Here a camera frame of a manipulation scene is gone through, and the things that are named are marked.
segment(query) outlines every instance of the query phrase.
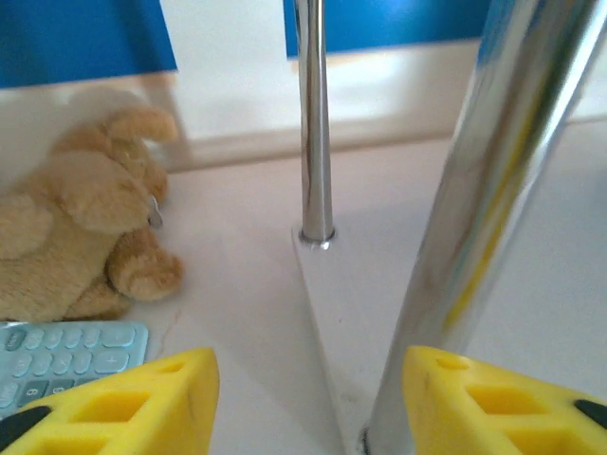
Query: teddy bear ear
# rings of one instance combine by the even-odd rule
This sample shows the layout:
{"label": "teddy bear ear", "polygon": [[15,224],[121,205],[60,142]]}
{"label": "teddy bear ear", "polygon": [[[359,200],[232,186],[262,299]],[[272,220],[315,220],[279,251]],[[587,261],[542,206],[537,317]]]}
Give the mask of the teddy bear ear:
{"label": "teddy bear ear", "polygon": [[91,150],[107,154],[111,146],[109,137],[100,125],[83,124],[61,135],[53,144],[50,152],[53,155],[75,150]]}
{"label": "teddy bear ear", "polygon": [[151,107],[118,111],[106,122],[106,132],[113,139],[143,138],[154,142],[168,142],[178,136],[173,116]]}

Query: stuffed toy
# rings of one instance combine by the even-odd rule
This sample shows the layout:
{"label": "stuffed toy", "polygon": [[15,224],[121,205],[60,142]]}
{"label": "stuffed toy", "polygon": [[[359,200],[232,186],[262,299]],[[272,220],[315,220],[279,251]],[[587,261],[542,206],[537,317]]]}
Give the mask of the stuffed toy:
{"label": "stuffed toy", "polygon": [[0,319],[115,319],[160,300],[183,266],[150,226],[167,174],[145,143],[176,138],[173,117],[130,107],[61,136],[0,196]]}

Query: white wall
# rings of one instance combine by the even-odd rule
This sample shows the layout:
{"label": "white wall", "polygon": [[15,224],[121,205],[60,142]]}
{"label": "white wall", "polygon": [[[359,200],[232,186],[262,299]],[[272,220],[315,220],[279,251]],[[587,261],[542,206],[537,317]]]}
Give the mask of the white wall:
{"label": "white wall", "polygon": [[[24,172],[69,125],[140,95],[177,113],[184,141],[172,170],[295,154],[297,68],[285,57],[279,0],[163,0],[179,72],[164,77],[0,91],[0,182]],[[432,45],[329,59],[336,148],[449,135],[476,43]],[[574,119],[607,114],[607,53]]]}

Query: teddy bear paw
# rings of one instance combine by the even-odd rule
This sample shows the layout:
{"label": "teddy bear paw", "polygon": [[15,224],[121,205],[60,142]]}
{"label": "teddy bear paw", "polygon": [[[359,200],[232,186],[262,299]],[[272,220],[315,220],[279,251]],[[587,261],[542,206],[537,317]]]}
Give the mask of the teddy bear paw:
{"label": "teddy bear paw", "polygon": [[181,286],[183,264],[163,250],[146,251],[130,259],[122,269],[123,286],[117,286],[136,300],[161,300]]}

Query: hole in yellow block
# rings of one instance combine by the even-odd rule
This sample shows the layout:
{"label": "hole in yellow block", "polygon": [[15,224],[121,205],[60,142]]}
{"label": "hole in yellow block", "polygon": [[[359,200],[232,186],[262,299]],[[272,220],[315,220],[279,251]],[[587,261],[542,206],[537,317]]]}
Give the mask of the hole in yellow block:
{"label": "hole in yellow block", "polygon": [[445,370],[467,370],[469,366],[459,358],[438,357],[436,363]]}
{"label": "hole in yellow block", "polygon": [[159,373],[177,373],[183,368],[183,363],[172,363],[171,365],[167,365],[166,367],[158,370]]}
{"label": "hole in yellow block", "polygon": [[72,436],[67,439],[54,439],[44,441],[39,446],[28,452],[28,455],[96,455],[101,452],[106,441],[79,441]]}
{"label": "hole in yellow block", "polygon": [[578,436],[565,429],[510,431],[510,441],[523,455],[597,455]]}
{"label": "hole in yellow block", "polygon": [[112,391],[84,405],[72,422],[128,422],[150,398],[140,391]]}
{"label": "hole in yellow block", "polygon": [[487,414],[544,414],[532,396],[513,387],[469,386],[468,394]]}

